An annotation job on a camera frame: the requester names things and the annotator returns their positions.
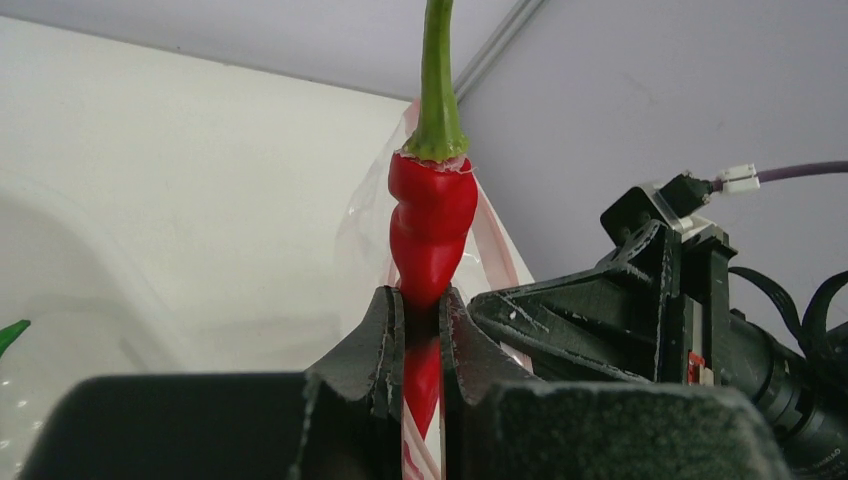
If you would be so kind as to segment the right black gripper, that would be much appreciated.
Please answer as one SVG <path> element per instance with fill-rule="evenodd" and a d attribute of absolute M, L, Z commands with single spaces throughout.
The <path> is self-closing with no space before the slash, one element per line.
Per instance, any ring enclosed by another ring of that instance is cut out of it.
<path fill-rule="evenodd" d="M 713 223 L 683 238 L 651 220 L 594 268 L 481 293 L 468 312 L 544 380 L 687 384 L 689 355 L 709 357 L 735 254 Z"/>

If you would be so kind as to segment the white plastic basket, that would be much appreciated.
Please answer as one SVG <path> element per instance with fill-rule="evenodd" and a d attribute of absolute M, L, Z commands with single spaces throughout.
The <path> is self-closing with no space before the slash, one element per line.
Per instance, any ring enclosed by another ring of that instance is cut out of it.
<path fill-rule="evenodd" d="M 1 174 L 1 475 L 19 476 L 75 385 L 115 374 L 301 370 L 340 339 L 334 315 L 175 315 L 113 238 L 71 200 Z"/>

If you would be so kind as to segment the clear pink zip bag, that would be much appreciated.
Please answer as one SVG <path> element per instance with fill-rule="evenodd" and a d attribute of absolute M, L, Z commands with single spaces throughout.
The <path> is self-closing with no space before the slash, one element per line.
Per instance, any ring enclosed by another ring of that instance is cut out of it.
<path fill-rule="evenodd" d="M 405 143 L 417 125 L 419 101 L 414 100 L 381 152 L 348 201 L 335 239 L 337 272 L 337 311 L 342 332 L 347 334 L 360 323 L 375 287 L 395 285 L 399 275 L 388 245 L 389 217 L 396 201 L 388 192 L 391 157 Z M 482 187 L 478 206 L 464 253 L 453 283 L 463 300 L 500 288 L 526 284 L 533 279 L 525 262 L 491 205 Z M 399 453 L 402 479 L 440 479 L 440 425 L 433 417 L 427 435 L 422 436 L 409 415 L 402 410 L 402 440 Z"/>

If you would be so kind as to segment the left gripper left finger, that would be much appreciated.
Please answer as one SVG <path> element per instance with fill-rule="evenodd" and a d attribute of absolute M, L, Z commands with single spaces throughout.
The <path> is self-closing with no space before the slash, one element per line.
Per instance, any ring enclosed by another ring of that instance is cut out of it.
<path fill-rule="evenodd" d="M 293 479 L 400 479 L 404 310 L 374 291 L 362 321 L 304 371 Z"/>

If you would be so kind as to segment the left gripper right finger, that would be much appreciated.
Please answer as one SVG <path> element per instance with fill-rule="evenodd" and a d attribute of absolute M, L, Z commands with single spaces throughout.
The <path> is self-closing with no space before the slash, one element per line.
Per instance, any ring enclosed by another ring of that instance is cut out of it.
<path fill-rule="evenodd" d="M 502 400 L 511 381 L 533 380 L 472 320 L 458 290 L 438 303 L 440 432 L 444 479 L 505 479 L 511 447 Z"/>

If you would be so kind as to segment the red chili pepper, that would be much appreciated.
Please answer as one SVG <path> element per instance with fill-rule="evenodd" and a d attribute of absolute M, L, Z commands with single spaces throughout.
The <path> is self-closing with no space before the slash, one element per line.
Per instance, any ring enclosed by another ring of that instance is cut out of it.
<path fill-rule="evenodd" d="M 426 434 L 439 399 L 438 304 L 464 254 L 478 191 L 451 72 L 450 1 L 425 8 L 417 124 L 391 159 L 389 227 L 405 314 L 403 395 Z"/>

